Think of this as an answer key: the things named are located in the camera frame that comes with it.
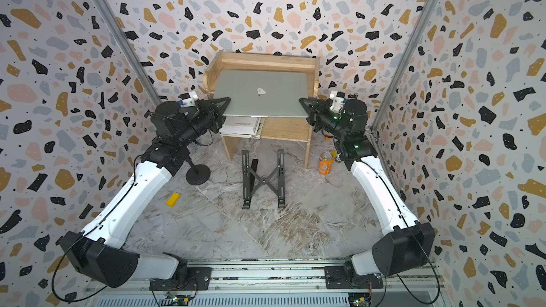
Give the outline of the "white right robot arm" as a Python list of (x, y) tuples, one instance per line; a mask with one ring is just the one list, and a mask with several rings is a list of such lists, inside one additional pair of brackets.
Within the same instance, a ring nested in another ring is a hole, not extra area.
[(315, 132), (333, 139), (339, 159), (360, 183), (378, 217), (382, 237), (370, 250), (353, 254), (341, 274), (326, 270), (335, 289), (371, 288), (373, 280), (430, 264), (434, 228), (421, 223), (390, 182), (378, 154), (365, 134), (365, 102), (356, 98), (301, 98), (307, 122)]

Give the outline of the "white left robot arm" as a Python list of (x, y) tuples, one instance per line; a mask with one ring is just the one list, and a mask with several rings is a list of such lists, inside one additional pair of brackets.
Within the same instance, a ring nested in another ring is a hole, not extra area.
[(218, 133), (230, 98), (197, 99), (183, 106), (162, 102), (150, 115), (156, 128), (152, 145), (134, 165), (134, 174), (105, 209), (81, 232), (68, 232), (60, 246), (77, 272), (117, 288), (134, 279), (150, 279), (163, 289), (183, 287), (188, 263), (173, 254), (145, 255), (124, 250), (129, 232), (152, 198), (187, 163), (186, 180), (199, 186), (210, 169), (195, 165), (189, 145), (206, 132)]

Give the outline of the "silver laptop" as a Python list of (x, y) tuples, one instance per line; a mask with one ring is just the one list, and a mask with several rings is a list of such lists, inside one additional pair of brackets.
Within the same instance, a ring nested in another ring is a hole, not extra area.
[(307, 96), (302, 72), (225, 70), (213, 97), (231, 99), (225, 116), (304, 118), (299, 99)]

